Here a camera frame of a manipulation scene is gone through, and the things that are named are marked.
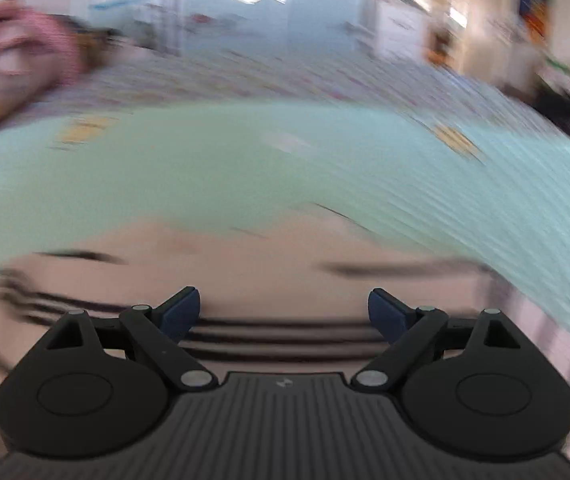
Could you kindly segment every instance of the pink fabric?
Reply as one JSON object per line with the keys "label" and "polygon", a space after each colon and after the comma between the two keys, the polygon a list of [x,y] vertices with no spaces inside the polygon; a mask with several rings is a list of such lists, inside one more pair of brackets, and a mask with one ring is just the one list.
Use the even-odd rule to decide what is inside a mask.
{"label": "pink fabric", "polygon": [[[119,311],[114,306],[156,306],[182,287],[193,285],[201,293],[204,319],[365,321],[367,294],[381,286],[407,304],[435,305],[453,316],[500,306],[570,383],[570,334],[553,324],[527,298],[513,289],[500,294],[500,286],[498,290],[492,286],[496,277],[483,267],[381,246],[347,219],[325,210],[292,212],[260,232],[233,231],[226,235],[142,221],[70,249],[102,257],[28,254],[3,266],[0,361],[8,368],[46,331],[43,324],[54,322],[62,312],[78,306],[69,299],[84,305],[92,316],[114,317]],[[349,269],[369,272],[348,272]],[[103,310],[92,310],[93,307]],[[342,371],[350,377],[369,359],[265,363],[252,358],[265,354],[317,356],[322,352],[335,357],[382,352],[385,343],[367,342],[361,337],[371,335],[367,330],[288,328],[286,324],[268,329],[251,324],[233,328],[203,325],[195,327],[192,333],[231,334],[243,336],[246,341],[254,337],[264,339],[253,344],[233,344],[224,339],[212,343],[187,337],[181,346],[192,352],[209,351],[213,357],[203,358],[203,363],[221,379],[232,370]],[[295,337],[298,342],[265,344],[265,338],[275,335]],[[301,342],[329,335],[343,342],[313,346]],[[247,358],[230,364],[223,358],[225,352]],[[3,378],[0,370],[0,383]],[[570,458],[570,438],[565,452]]]}
{"label": "pink fabric", "polygon": [[81,52],[73,33],[65,29],[55,18],[27,7],[20,0],[0,2],[0,27],[7,22],[17,22],[27,28],[24,36],[0,41],[0,50],[29,43],[30,41],[46,45],[59,54],[62,70],[61,84],[75,83],[81,72]]}

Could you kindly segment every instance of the black gripper base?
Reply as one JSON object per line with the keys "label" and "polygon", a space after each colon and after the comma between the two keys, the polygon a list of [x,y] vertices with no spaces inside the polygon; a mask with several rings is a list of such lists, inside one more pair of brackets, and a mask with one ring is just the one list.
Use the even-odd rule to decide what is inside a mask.
{"label": "black gripper base", "polygon": [[557,453],[517,463],[449,455],[409,429],[386,394],[355,392],[338,374],[234,373],[216,390],[180,396],[126,449],[77,461],[13,452],[0,461],[0,480],[17,472],[30,480],[570,480],[570,463]]}

